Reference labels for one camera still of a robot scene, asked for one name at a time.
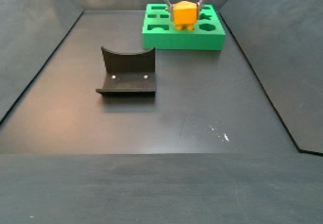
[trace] green foam block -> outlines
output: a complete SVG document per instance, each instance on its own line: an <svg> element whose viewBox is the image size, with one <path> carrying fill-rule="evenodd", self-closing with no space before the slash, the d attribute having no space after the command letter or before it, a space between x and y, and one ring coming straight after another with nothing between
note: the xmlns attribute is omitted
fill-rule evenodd
<svg viewBox="0 0 323 224"><path fill-rule="evenodd" d="M200 11L193 31L175 29L165 4L148 4L143 26L144 48L221 50L226 33L211 5Z"/></svg>

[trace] orange block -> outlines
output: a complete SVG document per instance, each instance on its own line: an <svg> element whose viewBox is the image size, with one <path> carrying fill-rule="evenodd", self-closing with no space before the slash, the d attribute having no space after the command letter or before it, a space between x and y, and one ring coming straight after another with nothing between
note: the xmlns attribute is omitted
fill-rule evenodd
<svg viewBox="0 0 323 224"><path fill-rule="evenodd" d="M173 5L173 24L177 30L181 30L184 26L188 30L193 30L196 19L196 3L189 1L181 1Z"/></svg>

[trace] black curved holder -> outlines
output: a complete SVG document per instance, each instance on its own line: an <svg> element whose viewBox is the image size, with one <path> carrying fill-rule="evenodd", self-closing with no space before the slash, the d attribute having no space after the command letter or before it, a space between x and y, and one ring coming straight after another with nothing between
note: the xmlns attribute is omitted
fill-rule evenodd
<svg viewBox="0 0 323 224"><path fill-rule="evenodd" d="M105 80L101 95L155 94L155 48L137 54L119 54L101 47Z"/></svg>

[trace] dark gray floor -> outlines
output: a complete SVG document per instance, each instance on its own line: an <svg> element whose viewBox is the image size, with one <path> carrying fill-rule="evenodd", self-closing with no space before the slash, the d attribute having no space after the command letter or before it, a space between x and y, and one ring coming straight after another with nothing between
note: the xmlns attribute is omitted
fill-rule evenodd
<svg viewBox="0 0 323 224"><path fill-rule="evenodd" d="M5 224L320 224L323 160L238 154L0 158Z"/></svg>
<svg viewBox="0 0 323 224"><path fill-rule="evenodd" d="M296 152L230 34L221 52L156 52L155 98L95 92L104 84L100 48L140 52L143 16L81 16L0 127L0 152Z"/></svg>
<svg viewBox="0 0 323 224"><path fill-rule="evenodd" d="M72 0L0 0L0 122L81 12Z"/></svg>
<svg viewBox="0 0 323 224"><path fill-rule="evenodd" d="M323 0L230 0L220 10L300 149L323 153Z"/></svg>

